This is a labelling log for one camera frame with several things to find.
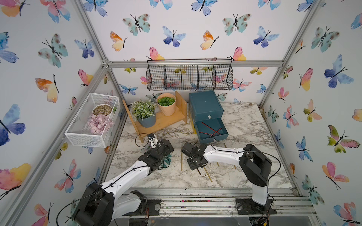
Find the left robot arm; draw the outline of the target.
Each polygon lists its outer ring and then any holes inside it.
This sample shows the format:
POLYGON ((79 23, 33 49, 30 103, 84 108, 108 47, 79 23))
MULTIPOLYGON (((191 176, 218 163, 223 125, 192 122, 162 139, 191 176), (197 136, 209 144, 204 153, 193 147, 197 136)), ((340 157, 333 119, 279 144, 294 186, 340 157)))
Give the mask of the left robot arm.
POLYGON ((124 192, 134 184, 160 169, 163 159, 174 151, 166 139, 151 138, 149 142, 151 149, 130 168, 102 184, 93 182, 87 186, 72 214, 72 220, 80 226, 108 226, 126 214, 144 214, 149 211, 147 198, 139 191, 124 196, 124 192))

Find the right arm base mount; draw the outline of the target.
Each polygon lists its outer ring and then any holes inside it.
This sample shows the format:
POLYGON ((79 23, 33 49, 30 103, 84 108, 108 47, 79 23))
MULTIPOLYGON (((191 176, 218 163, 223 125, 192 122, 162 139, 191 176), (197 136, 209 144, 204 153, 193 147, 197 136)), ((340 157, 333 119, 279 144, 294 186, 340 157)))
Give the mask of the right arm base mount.
POLYGON ((239 215, 275 215, 277 214, 274 199, 268 198, 265 205, 258 204, 252 198, 236 199, 235 208, 239 215))

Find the teal drawer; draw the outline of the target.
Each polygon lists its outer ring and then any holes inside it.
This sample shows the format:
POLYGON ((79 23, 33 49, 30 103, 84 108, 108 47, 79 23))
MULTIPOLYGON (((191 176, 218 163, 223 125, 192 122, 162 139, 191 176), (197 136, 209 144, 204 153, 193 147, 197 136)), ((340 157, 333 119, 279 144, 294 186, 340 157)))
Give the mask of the teal drawer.
POLYGON ((195 130, 202 144, 225 140, 229 135, 221 118, 197 121, 195 123, 195 130))
POLYGON ((192 117, 193 121, 207 121, 221 118, 223 115, 223 111, 213 111, 213 112, 205 112, 205 113, 196 113, 194 112, 192 117))

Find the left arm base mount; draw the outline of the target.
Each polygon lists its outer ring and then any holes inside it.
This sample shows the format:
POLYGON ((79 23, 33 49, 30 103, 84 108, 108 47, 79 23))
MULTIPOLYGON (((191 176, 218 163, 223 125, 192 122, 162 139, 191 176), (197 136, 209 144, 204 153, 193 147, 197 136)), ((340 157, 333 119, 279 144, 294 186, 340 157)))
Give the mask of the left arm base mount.
POLYGON ((158 216, 161 209, 161 201, 159 199, 149 199, 141 192, 134 190, 131 194, 136 195, 140 200, 140 204, 133 212, 128 213, 130 216, 158 216))

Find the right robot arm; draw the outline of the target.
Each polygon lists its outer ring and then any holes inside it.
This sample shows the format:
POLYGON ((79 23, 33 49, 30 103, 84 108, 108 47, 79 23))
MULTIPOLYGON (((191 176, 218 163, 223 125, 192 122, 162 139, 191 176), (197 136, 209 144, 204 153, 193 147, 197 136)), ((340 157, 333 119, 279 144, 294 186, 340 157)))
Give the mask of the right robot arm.
POLYGON ((200 146, 185 143, 181 152, 188 159, 191 170, 204 168, 208 163, 218 162, 239 166, 252 183, 252 201, 265 206, 268 200, 269 176, 272 162, 254 145, 247 144, 244 148, 222 148, 211 144, 200 146))

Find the teal top drawer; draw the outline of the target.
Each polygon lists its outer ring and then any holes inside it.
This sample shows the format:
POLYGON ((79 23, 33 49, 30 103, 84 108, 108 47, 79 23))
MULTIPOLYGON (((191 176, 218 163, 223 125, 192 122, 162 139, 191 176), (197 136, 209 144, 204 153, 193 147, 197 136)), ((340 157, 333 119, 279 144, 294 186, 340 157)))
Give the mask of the teal top drawer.
POLYGON ((193 121, 207 121, 221 118, 223 115, 223 111, 213 111, 213 112, 205 112, 205 113, 196 113, 194 112, 192 117, 193 121))

